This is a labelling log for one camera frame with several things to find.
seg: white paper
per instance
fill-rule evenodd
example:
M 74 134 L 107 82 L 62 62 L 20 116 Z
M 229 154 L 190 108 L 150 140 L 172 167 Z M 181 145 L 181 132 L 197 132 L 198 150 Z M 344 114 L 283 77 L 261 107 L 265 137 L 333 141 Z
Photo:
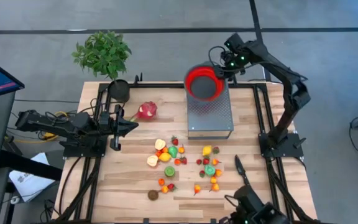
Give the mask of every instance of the white paper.
M 34 156 L 31 160 L 49 165 L 45 153 L 40 153 Z M 51 183 L 54 182 L 54 180 L 46 179 L 43 177 L 37 177 L 33 174 L 26 174 L 24 172 L 19 172 L 16 170 L 9 173 L 9 178 L 12 180 L 13 184 L 15 185 L 17 191 L 20 193 L 24 202 L 28 202 L 32 200 L 39 193 L 42 192 L 42 189 L 45 189 Z

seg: toy lime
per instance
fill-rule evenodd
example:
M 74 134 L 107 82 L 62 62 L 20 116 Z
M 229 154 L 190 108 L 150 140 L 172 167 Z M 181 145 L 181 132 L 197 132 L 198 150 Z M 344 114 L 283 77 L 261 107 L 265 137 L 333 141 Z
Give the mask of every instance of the toy lime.
M 215 174 L 215 168 L 211 165 L 206 165 L 204 171 L 208 176 L 213 176 Z
M 175 175 L 175 169 L 172 166 L 167 166 L 165 168 L 165 175 L 167 177 L 173 177 Z
M 176 146 L 171 146 L 168 148 L 168 153 L 172 156 L 172 158 L 176 158 L 178 154 L 178 148 Z

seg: black pot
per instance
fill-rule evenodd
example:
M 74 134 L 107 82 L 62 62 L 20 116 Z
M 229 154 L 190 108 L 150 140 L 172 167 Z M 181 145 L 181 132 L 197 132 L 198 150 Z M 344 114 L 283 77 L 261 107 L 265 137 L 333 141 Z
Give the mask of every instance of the black pot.
M 109 84 L 108 92 L 111 98 L 120 103 L 126 103 L 129 100 L 129 84 L 125 80 L 115 80 Z

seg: grey floor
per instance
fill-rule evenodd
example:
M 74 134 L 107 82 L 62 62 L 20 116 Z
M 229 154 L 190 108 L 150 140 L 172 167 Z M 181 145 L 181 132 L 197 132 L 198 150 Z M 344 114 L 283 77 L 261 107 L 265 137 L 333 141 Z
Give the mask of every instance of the grey floor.
M 358 1 L 256 0 L 261 28 L 358 27 Z M 248 0 L 0 0 L 0 30 L 129 29 L 162 27 L 253 27 Z M 295 119 L 319 219 L 358 223 L 358 153 L 349 140 L 349 122 L 358 116 L 358 32 L 263 32 L 269 51 L 307 76 L 312 100 Z M 73 100 L 85 81 L 102 80 L 72 63 L 75 43 L 87 34 L 0 34 L 0 66 L 25 83 L 17 99 Z M 133 51 L 123 78 L 183 80 L 230 33 L 126 34 Z M 242 33 L 254 40 L 253 32 Z M 254 67 L 240 80 L 263 78 Z M 77 104 L 15 102 L 13 112 L 75 110 Z M 13 126 L 15 117 L 9 122 Z M 20 133 L 31 136 L 31 133 Z M 358 145 L 358 131 L 353 133 Z M 18 144 L 26 156 L 50 152 L 61 166 L 57 142 Z M 39 221 L 45 198 L 18 205 L 14 223 Z

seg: plastic fruit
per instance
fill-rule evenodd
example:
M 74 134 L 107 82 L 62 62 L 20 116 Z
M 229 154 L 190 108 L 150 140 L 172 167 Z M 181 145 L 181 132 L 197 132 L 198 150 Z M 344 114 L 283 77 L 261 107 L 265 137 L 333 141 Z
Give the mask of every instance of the plastic fruit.
M 215 168 L 211 165 L 206 165 L 204 171 L 208 176 L 213 176 L 215 174 Z
M 164 173 L 167 177 L 173 177 L 175 175 L 175 169 L 172 166 L 167 166 Z
M 171 155 L 169 153 L 163 152 L 163 153 L 161 153 L 159 159 L 162 162 L 168 162 L 171 159 Z
M 212 151 L 212 146 L 204 146 L 203 147 L 203 156 L 209 156 Z
M 218 163 L 221 163 L 221 162 L 219 162 L 217 159 L 212 160 L 212 165 L 216 166 Z
M 194 185 L 194 195 L 196 195 L 200 191 L 201 191 L 201 186 L 200 185 Z
M 217 146 L 215 146 L 215 147 L 212 149 L 212 153 L 213 153 L 213 154 L 219 154 L 219 152 L 220 152 L 220 149 L 219 149 L 219 147 L 217 147 Z
M 168 185 L 168 189 L 169 189 L 170 191 L 174 191 L 174 190 L 176 190 L 177 188 L 176 188 L 176 186 L 175 186 L 174 184 L 169 184 L 169 185 Z
M 183 157 L 183 158 L 180 158 L 180 160 L 183 165 L 187 164 L 187 158 Z
M 171 142 L 174 146 L 177 146 L 179 144 L 179 140 L 175 136 L 172 136 Z
M 205 176 L 205 171 L 201 170 L 199 175 L 200 175 L 200 177 L 204 177 Z
M 162 193 L 167 193 L 169 191 L 168 187 L 167 186 L 162 186 L 161 187 L 161 192 Z
M 147 197 L 150 199 L 150 200 L 157 200 L 158 199 L 158 191 L 156 190 L 151 190 L 147 193 Z
M 216 180 L 216 177 L 215 176 L 212 176 L 211 177 L 211 183 L 212 184 L 216 184 L 217 180 Z
M 213 184 L 212 185 L 212 188 L 211 188 L 211 190 L 209 190 L 209 191 L 219 191 L 219 185 L 218 184 Z
M 181 164 L 180 159 L 175 159 L 175 165 L 179 166 Z
M 209 164 L 209 159 L 208 158 L 204 158 L 203 159 L 203 165 L 208 165 Z
M 149 156 L 149 158 L 147 158 L 147 164 L 151 167 L 155 167 L 157 165 L 157 162 L 158 162 L 157 156 Z
M 183 144 L 178 148 L 178 152 L 179 153 L 184 153 L 185 152 L 185 148 L 183 147 Z
M 215 171 L 215 176 L 216 176 L 216 177 L 220 177 L 221 175 L 222 175 L 222 171 L 217 169 L 217 170 Z
M 156 150 L 161 150 L 165 147 L 166 143 L 164 140 L 162 139 L 157 139 L 155 140 L 155 149 Z
M 178 148 L 176 146 L 171 146 L 168 148 L 168 153 L 171 154 L 172 158 L 176 158 L 178 154 Z
M 163 185 L 165 184 L 165 180 L 162 179 L 162 178 L 160 178 L 160 179 L 158 180 L 158 184 L 159 184 L 160 186 L 163 186 Z
M 157 150 L 157 152 L 155 152 L 155 155 L 156 155 L 157 157 L 160 157 L 161 154 L 162 154 L 162 150 Z

